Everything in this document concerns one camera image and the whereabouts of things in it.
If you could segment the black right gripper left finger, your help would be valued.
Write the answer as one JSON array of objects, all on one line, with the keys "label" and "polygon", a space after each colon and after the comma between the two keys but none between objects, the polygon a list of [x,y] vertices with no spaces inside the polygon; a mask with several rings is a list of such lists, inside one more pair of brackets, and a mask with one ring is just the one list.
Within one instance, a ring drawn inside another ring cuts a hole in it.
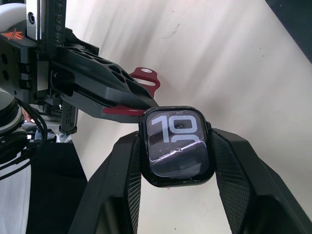
[{"label": "black right gripper left finger", "polygon": [[141,195],[140,138],[121,137],[89,179],[71,234],[136,234]]}]

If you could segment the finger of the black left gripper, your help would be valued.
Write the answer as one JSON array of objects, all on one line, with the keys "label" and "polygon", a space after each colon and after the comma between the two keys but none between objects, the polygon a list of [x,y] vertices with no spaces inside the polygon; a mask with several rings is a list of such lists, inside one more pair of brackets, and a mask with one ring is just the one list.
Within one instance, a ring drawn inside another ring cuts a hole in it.
[{"label": "finger of the black left gripper", "polygon": [[61,95],[61,98],[92,117],[116,122],[139,122],[144,113],[144,111],[135,109],[108,108],[77,92],[74,92],[71,97]]},{"label": "finger of the black left gripper", "polygon": [[147,89],[118,64],[74,42],[57,48],[51,60],[51,85],[63,97],[81,105],[91,100],[106,107],[149,109],[158,106]]}]

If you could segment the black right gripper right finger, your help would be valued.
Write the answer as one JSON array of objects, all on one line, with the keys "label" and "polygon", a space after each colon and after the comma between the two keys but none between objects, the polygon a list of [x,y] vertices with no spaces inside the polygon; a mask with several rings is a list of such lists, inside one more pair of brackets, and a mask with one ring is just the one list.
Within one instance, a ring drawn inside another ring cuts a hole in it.
[{"label": "black right gripper right finger", "polygon": [[210,134],[219,195],[233,234],[310,234],[312,222],[282,178],[244,138]]}]

